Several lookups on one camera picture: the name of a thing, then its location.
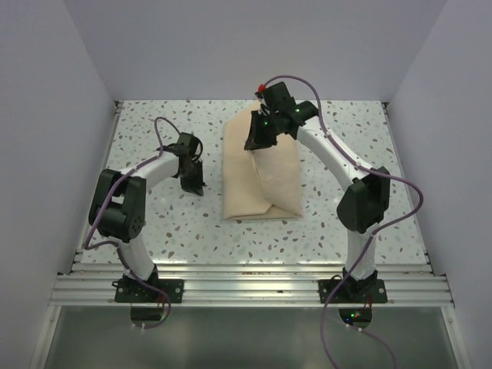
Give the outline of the beige surgical drape cloth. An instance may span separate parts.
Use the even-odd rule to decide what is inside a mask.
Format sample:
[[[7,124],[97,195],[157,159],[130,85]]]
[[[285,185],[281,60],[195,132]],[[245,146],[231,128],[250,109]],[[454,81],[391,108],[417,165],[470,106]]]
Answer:
[[[251,113],[257,102],[224,127],[222,152],[223,216],[226,220],[300,218],[303,215],[301,161],[289,135],[267,149],[246,151]]]

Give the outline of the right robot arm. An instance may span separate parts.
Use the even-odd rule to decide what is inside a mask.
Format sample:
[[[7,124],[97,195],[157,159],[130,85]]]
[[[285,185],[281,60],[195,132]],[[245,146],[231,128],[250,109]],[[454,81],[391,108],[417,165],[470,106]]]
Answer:
[[[280,135],[288,135],[315,154],[341,186],[344,194],[336,212],[347,229],[342,291],[349,301],[361,301],[377,282],[371,232],[389,208],[387,169],[365,170],[356,154],[328,129],[319,101],[295,101],[282,81],[260,85],[255,95],[260,107],[251,113],[244,149],[267,149],[278,143]]]

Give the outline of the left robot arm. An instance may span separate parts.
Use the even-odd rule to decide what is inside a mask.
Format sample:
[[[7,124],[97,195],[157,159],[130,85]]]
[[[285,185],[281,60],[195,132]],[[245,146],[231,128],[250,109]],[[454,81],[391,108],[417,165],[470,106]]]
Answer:
[[[153,278],[155,263],[141,236],[147,194],[163,181],[176,178],[182,191],[202,196],[202,152],[201,140],[182,132],[175,143],[160,145],[157,154],[142,163],[120,171],[105,169],[99,175],[83,248],[88,251],[105,244],[115,246],[125,276],[135,280],[132,291],[142,301],[153,301],[160,291],[159,282]]]

